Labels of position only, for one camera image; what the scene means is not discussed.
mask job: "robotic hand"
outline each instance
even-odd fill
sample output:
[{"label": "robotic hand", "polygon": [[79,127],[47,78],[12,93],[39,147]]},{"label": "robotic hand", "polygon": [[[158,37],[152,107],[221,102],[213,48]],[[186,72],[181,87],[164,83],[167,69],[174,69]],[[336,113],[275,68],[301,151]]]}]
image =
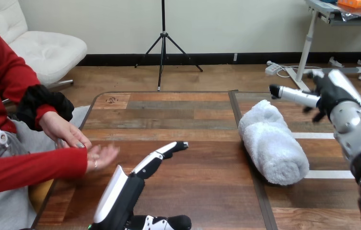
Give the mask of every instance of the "robotic hand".
[{"label": "robotic hand", "polygon": [[334,138],[341,145],[344,158],[360,187],[358,204],[361,211],[361,96],[339,70],[332,70],[328,76],[314,70],[310,76],[316,84],[314,92],[278,85],[270,85],[269,90],[273,98],[306,105],[304,112],[317,107],[320,112],[313,118],[314,122],[327,115],[335,129]]},{"label": "robotic hand", "polygon": [[171,158],[174,152],[188,148],[187,142],[172,142],[150,153],[126,176],[117,166],[113,177],[104,190],[94,215],[90,230],[190,230],[190,218],[134,216],[134,206],[145,186],[163,160]]}]

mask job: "white armchair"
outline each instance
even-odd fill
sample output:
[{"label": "white armchair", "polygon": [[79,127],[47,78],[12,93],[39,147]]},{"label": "white armchair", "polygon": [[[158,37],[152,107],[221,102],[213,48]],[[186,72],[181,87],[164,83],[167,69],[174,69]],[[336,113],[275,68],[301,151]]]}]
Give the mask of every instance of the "white armchair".
[{"label": "white armchair", "polygon": [[43,85],[72,84],[57,82],[86,55],[84,41],[65,34],[28,31],[18,0],[0,0],[0,36],[37,74]]}]

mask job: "black cuff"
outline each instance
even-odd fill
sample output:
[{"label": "black cuff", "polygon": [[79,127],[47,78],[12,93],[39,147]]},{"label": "black cuff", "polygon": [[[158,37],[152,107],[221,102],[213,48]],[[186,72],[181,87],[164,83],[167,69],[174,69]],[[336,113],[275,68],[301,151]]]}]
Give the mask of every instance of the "black cuff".
[{"label": "black cuff", "polygon": [[36,110],[44,104],[54,107],[59,116],[67,121],[73,118],[73,104],[61,92],[50,92],[43,85],[28,87],[19,102],[16,116],[25,122],[30,129],[41,131],[35,125]]}]

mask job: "power strip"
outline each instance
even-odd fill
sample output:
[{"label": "power strip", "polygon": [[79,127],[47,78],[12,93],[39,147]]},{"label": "power strip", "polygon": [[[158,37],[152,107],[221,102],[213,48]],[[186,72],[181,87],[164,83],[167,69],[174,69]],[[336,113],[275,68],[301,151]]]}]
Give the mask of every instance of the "power strip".
[{"label": "power strip", "polygon": [[265,73],[268,75],[275,75],[281,68],[280,65],[273,63],[265,69]]}]

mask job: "woman's right hand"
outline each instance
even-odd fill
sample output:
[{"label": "woman's right hand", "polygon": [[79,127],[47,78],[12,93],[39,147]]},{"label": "woman's right hand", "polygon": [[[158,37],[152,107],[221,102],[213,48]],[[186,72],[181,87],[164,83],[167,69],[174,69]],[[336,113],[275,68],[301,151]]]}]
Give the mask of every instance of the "woman's right hand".
[{"label": "woman's right hand", "polygon": [[119,153],[119,148],[114,145],[108,145],[101,148],[100,146],[92,147],[87,154],[86,173],[106,168],[111,164]]}]

